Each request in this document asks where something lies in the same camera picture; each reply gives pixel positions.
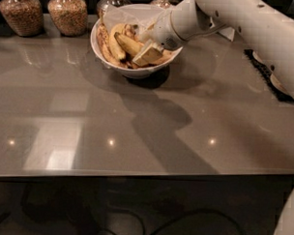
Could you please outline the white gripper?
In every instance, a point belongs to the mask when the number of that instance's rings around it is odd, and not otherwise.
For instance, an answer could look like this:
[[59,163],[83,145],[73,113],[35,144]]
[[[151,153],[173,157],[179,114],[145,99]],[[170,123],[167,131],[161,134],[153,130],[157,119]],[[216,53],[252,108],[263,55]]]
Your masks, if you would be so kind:
[[177,50],[187,44],[181,39],[172,25],[172,11],[165,10],[160,13],[150,28],[140,34],[140,40],[147,42],[133,57],[137,66],[145,66],[162,57],[164,49]]

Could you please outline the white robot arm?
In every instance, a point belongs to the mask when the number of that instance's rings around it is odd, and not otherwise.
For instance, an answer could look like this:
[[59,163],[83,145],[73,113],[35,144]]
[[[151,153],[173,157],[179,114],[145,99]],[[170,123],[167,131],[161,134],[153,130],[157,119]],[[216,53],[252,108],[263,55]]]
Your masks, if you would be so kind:
[[261,0],[184,0],[141,35],[169,50],[231,27],[267,67],[276,91],[294,100],[294,20]]

